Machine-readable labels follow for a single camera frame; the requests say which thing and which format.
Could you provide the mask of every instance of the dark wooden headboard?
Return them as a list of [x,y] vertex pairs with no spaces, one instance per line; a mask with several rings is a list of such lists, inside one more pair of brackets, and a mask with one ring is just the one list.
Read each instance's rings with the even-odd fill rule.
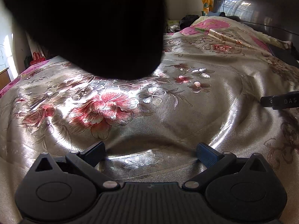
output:
[[299,0],[214,0],[213,12],[237,16],[256,31],[283,41],[299,50]]

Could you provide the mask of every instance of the triangular cutout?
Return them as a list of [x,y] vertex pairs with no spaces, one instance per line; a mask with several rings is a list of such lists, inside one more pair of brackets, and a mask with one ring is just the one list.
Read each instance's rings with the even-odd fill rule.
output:
[[250,170],[252,170],[252,171],[258,171],[258,172],[266,172],[266,170],[265,170],[262,162],[258,158],[256,158],[253,161],[253,163],[252,163],[252,165],[250,167]]
[[52,170],[52,166],[48,161],[48,158],[44,157],[41,159],[39,165],[36,168],[36,172],[40,172],[40,171],[46,171],[46,170]]

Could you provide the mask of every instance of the red bag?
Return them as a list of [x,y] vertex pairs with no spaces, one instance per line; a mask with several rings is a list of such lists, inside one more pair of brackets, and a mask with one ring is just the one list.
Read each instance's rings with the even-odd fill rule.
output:
[[42,61],[45,61],[46,58],[45,57],[41,57],[40,54],[37,52],[33,52],[33,60],[30,62],[30,66],[35,65],[37,63],[40,63]]

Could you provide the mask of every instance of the sunlight on wall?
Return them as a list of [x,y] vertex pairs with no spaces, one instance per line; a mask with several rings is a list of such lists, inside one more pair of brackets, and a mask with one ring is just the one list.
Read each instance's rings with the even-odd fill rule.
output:
[[17,73],[17,69],[16,69],[16,66],[15,66],[15,62],[13,60],[13,54],[11,52],[11,47],[10,47],[10,44],[9,44],[8,35],[5,36],[3,45],[4,45],[4,49],[5,49],[5,53],[6,53],[9,68],[11,70],[13,78],[15,79],[15,78],[18,77],[18,73]]

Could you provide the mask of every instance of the bedspread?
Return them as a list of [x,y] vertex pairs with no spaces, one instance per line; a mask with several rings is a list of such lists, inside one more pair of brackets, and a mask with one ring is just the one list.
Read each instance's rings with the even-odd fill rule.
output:
[[[101,140],[107,159],[96,168],[118,181],[182,184],[204,170],[198,142],[238,157],[260,152],[288,194],[282,221],[299,223],[299,109],[259,102],[298,90],[299,70],[244,25],[219,17],[195,25],[164,37],[161,64],[146,78],[101,78],[56,57],[2,96],[0,223],[20,220],[13,195],[41,152],[61,156]],[[150,53],[147,36],[140,43]]]

